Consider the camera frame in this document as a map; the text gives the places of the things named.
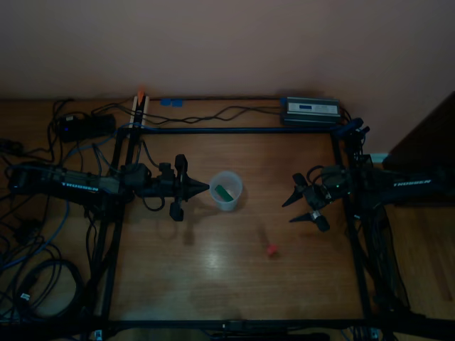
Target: white label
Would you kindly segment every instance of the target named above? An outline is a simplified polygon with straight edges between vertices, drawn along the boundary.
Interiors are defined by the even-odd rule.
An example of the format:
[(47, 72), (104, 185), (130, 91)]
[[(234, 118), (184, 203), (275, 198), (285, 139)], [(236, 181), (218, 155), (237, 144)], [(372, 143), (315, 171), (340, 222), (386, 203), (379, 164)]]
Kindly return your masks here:
[(290, 112), (314, 112), (318, 114), (337, 114), (336, 105), (288, 103)]

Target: wooden floor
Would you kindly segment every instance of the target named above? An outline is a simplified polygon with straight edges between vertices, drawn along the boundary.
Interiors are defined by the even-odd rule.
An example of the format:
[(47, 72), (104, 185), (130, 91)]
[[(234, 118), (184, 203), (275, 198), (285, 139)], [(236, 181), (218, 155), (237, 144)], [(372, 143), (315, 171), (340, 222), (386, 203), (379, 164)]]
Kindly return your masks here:
[[(75, 103), (68, 110), (87, 111), (101, 104), (105, 102)], [(153, 103), (151, 112), (167, 117), (206, 116), (227, 105), (189, 102), (184, 108), (168, 108)], [(1, 136), (23, 141), (27, 149), (37, 144), (45, 146), (50, 108), (50, 102), (1, 103), (0, 112), (8, 113), (0, 127)], [(128, 121), (120, 114), (116, 118), (119, 124)], [(253, 113), (228, 124), (276, 126), (277, 118)], [(200, 126), (226, 123), (207, 121)], [(219, 171), (230, 169), (243, 179), (245, 191), (234, 212), (216, 209), (208, 193), (198, 195), (185, 203), (182, 223), (170, 219), (168, 204), (158, 213), (149, 212), (138, 200), (128, 205), (111, 319), (361, 317), (352, 254), (343, 235), (346, 223), (341, 203), (324, 209), (331, 224), (331, 231), (325, 234), (309, 223), (288, 223), (309, 209), (304, 201), (281, 208), (293, 190), (292, 174), (334, 162), (327, 136), (160, 135), (147, 136), (145, 141), (155, 161), (173, 163), (176, 154), (184, 153), (190, 177), (208, 183)], [(112, 155), (113, 143), (102, 146), (102, 151)], [(91, 151), (84, 152), (84, 160), (84, 171), (95, 172)], [(141, 162), (149, 164), (144, 155)], [(73, 156), (65, 165), (77, 170), (79, 156)], [(21, 214), (38, 214), (42, 205), (43, 197), (37, 197)], [(64, 206), (62, 200), (51, 201), (45, 229), (48, 235), (60, 223)], [(454, 210), (389, 207), (387, 211), (413, 310), (455, 319)], [(71, 205), (70, 218), (55, 243), (88, 280), (88, 222), (82, 214), (81, 207)], [(267, 256), (269, 243), (278, 246), (278, 257)], [(72, 289), (71, 280), (64, 277), (53, 297), (70, 297)], [(197, 333), (181, 333), (131, 330), (120, 333), (115, 340), (206, 340)], [(339, 332), (332, 335), (334, 340), (342, 340)], [(399, 339), (417, 340), (405, 336)]]

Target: black power adapter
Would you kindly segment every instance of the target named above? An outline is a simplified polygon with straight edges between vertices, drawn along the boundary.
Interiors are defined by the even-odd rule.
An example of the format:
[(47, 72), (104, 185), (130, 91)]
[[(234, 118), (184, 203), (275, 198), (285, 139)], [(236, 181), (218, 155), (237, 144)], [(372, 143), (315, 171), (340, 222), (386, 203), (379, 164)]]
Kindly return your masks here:
[(112, 135), (115, 118), (111, 114), (84, 117), (66, 116), (58, 120), (58, 135), (62, 142), (75, 142), (95, 137)]

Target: blue cable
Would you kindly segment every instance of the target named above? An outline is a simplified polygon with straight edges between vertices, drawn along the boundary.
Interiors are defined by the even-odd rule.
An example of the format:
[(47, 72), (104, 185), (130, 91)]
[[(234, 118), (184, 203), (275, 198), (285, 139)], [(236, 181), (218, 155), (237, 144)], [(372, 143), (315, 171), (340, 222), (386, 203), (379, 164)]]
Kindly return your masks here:
[[(53, 239), (57, 236), (57, 234), (61, 231), (63, 225), (65, 224), (66, 222), (66, 219), (68, 218), (68, 215), (70, 214), (70, 203), (68, 201), (66, 201), (66, 212), (65, 212), (65, 215), (63, 216), (63, 220), (62, 222), (60, 223), (60, 226), (56, 229), (56, 231), (53, 233), (52, 236), (50, 236), (50, 238), (48, 239), (48, 241), (46, 243), (43, 244), (43, 246), (41, 246), (39, 249), (37, 249), (34, 253), (33, 253), (33, 256), (36, 255), (36, 254), (39, 254), (41, 251), (43, 251), (49, 244), (51, 241), (53, 241)], [(15, 266), (19, 263), (21, 263), (23, 260), (25, 260), (27, 258), (27, 256), (24, 256), (24, 257), (21, 257), (15, 261), (12, 261), (11, 263), (8, 263), (7, 265), (5, 265), (3, 268), (1, 268), (1, 270), (6, 270), (8, 268), (11, 268), (12, 266)]]
[(350, 341), (349, 337), (344, 333), (344, 331), (342, 331), (342, 330), (340, 330), (340, 331), (341, 331), (342, 336), (344, 337), (344, 340)]

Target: small red object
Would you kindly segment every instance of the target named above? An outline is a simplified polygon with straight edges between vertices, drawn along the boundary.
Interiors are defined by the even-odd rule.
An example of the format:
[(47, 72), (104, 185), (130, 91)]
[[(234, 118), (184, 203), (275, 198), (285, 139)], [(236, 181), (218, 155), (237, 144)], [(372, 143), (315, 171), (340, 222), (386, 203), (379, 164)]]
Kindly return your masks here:
[(273, 245), (273, 244), (270, 244), (268, 247), (267, 247), (267, 254), (269, 256), (273, 256), (274, 254), (276, 254), (278, 252), (278, 247), (277, 245)]

